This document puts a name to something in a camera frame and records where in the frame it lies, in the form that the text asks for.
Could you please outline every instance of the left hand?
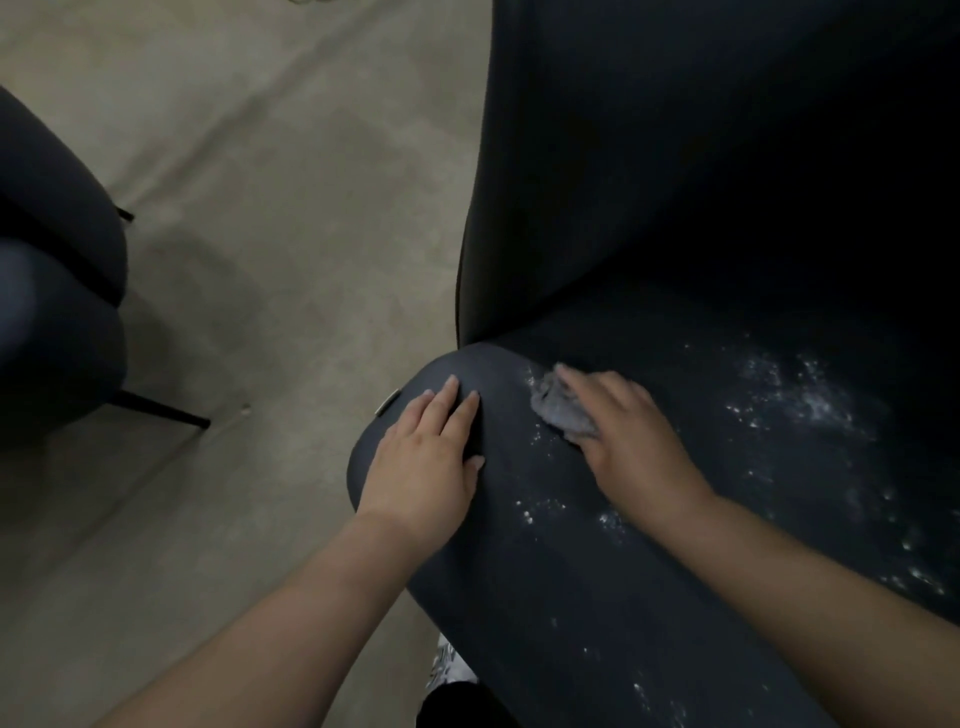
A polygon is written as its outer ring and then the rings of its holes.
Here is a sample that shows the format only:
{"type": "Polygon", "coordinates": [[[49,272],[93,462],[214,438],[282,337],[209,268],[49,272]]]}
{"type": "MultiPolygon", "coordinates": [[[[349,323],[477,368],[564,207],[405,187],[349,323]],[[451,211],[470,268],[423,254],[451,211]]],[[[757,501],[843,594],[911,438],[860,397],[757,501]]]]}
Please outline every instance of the left hand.
{"type": "Polygon", "coordinates": [[[467,516],[480,455],[464,462],[464,446],[480,406],[471,392],[451,415],[460,382],[446,381],[407,404],[384,434],[367,473],[357,516],[385,518],[412,538],[421,560],[439,551],[467,516]]]}

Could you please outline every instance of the finger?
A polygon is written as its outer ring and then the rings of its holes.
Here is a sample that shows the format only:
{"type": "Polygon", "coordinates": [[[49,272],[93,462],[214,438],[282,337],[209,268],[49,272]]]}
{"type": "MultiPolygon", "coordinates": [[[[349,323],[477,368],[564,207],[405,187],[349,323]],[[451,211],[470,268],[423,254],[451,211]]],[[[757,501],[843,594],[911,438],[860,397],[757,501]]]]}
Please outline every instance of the finger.
{"type": "Polygon", "coordinates": [[[463,449],[467,444],[470,428],[473,426],[473,419],[477,416],[478,409],[480,409],[480,395],[470,392],[446,421],[444,431],[440,433],[441,436],[452,440],[458,448],[463,449]]]}
{"type": "Polygon", "coordinates": [[[621,407],[629,409],[636,403],[636,393],[630,386],[630,382],[620,376],[617,372],[604,372],[603,374],[592,375],[599,381],[604,388],[610,392],[621,407]]]}
{"type": "Polygon", "coordinates": [[[456,376],[450,375],[444,388],[437,393],[437,396],[423,411],[423,417],[420,418],[420,424],[417,425],[417,432],[424,435],[439,435],[444,430],[446,418],[450,415],[450,407],[457,400],[457,390],[459,389],[460,381],[456,376]]]}
{"type": "Polygon", "coordinates": [[[589,437],[588,435],[564,435],[564,437],[566,440],[580,448],[580,452],[582,452],[584,457],[587,459],[587,464],[590,466],[590,469],[596,473],[600,462],[603,460],[607,452],[607,449],[604,447],[603,443],[601,443],[595,437],[589,437]]]}
{"type": "Polygon", "coordinates": [[[650,395],[650,393],[646,390],[645,387],[641,387],[635,381],[630,382],[630,386],[634,390],[636,395],[640,397],[643,401],[645,401],[647,404],[652,404],[655,407],[657,406],[656,403],[654,402],[654,398],[650,395]]]}
{"type": "Polygon", "coordinates": [[[383,433],[383,437],[380,438],[380,444],[383,445],[384,443],[389,443],[391,440],[394,439],[395,435],[396,435],[396,423],[393,423],[392,425],[387,427],[387,431],[383,433]]]}
{"type": "Polygon", "coordinates": [[[476,495],[480,469],[483,468],[486,462],[487,458],[483,455],[474,455],[464,463],[464,488],[467,490],[467,495],[470,500],[473,500],[473,496],[476,495]]]}
{"type": "Polygon", "coordinates": [[[587,414],[597,423],[597,427],[601,431],[606,429],[611,419],[621,409],[619,403],[607,391],[606,387],[593,377],[575,369],[570,369],[563,364],[557,367],[557,374],[573,390],[573,394],[580,400],[580,404],[587,410],[587,414]]]}
{"type": "Polygon", "coordinates": [[[403,408],[399,419],[393,425],[393,427],[396,428],[394,431],[395,435],[403,437],[417,429],[417,425],[420,424],[420,418],[423,416],[423,410],[427,408],[427,405],[429,405],[435,397],[436,395],[433,394],[433,390],[428,389],[419,397],[414,397],[407,402],[407,406],[403,408]]]}

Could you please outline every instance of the black pants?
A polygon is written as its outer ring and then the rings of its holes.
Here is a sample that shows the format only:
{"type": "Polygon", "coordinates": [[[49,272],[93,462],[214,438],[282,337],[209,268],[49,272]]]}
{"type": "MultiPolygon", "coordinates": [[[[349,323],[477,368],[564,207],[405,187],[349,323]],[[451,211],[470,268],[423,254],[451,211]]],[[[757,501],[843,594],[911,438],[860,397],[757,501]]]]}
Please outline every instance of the black pants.
{"type": "Polygon", "coordinates": [[[446,683],[426,696],[417,715],[417,728],[519,728],[507,709],[484,685],[446,683]]]}

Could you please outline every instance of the hand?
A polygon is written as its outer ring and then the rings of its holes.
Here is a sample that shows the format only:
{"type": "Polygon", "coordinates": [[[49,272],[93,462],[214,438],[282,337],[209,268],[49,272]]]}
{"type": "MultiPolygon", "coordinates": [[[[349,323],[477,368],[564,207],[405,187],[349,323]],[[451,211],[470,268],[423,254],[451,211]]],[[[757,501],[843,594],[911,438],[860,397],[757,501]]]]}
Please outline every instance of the hand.
{"type": "Polygon", "coordinates": [[[585,375],[561,367],[558,373],[600,431],[598,438],[574,442],[600,490],[637,528],[658,538],[713,501],[709,484],[647,390],[615,372],[585,375]]]}
{"type": "Polygon", "coordinates": [[[464,446],[480,406],[471,392],[450,415],[460,382],[446,381],[407,404],[384,434],[367,473],[357,516],[389,519],[412,538],[421,560],[439,551],[467,516],[480,455],[464,462],[464,446]]]}

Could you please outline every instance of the leg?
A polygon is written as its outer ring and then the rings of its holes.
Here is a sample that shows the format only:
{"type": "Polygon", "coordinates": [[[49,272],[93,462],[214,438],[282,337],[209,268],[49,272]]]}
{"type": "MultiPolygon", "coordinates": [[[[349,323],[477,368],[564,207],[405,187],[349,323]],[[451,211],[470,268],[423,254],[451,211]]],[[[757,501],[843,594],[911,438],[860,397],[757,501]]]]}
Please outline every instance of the leg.
{"type": "Polygon", "coordinates": [[[200,429],[210,427],[210,420],[207,418],[197,417],[188,412],[182,412],[173,407],[168,407],[166,404],[160,404],[159,402],[148,400],[146,397],[140,397],[139,395],[131,394],[123,390],[113,395],[109,403],[116,407],[131,409],[134,412],[143,412],[145,415],[154,415],[156,417],[162,417],[165,420],[174,420],[179,423],[195,425],[200,429]]]}

